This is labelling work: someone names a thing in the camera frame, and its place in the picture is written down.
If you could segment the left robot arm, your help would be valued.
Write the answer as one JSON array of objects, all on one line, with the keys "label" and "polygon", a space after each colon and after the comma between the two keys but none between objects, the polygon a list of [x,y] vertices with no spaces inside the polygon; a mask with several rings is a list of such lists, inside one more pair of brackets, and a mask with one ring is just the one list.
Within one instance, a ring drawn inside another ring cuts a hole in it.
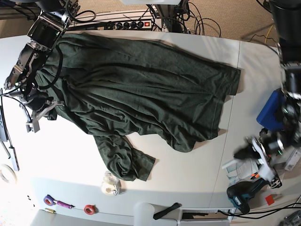
[{"label": "left robot arm", "polygon": [[260,181],[278,188],[281,180],[269,162],[270,157],[282,154],[288,147],[301,145],[301,2],[271,0],[269,5],[278,34],[284,127],[264,137],[248,137],[246,146],[238,149],[234,158],[257,159]]}]

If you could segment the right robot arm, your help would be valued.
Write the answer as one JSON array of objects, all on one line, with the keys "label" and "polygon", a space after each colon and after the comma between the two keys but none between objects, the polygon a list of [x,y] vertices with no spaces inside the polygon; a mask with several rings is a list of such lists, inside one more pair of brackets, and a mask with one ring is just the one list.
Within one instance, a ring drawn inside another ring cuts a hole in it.
[{"label": "right robot arm", "polygon": [[31,40],[21,51],[17,63],[4,83],[6,94],[19,98],[23,104],[28,132],[39,131],[39,120],[42,117],[56,119],[55,107],[59,103],[46,91],[54,82],[39,86],[35,77],[53,50],[57,50],[59,54],[57,72],[60,73],[63,55],[57,44],[71,25],[71,18],[80,8],[77,0],[36,0],[34,3],[41,11],[28,31],[27,35]]}]

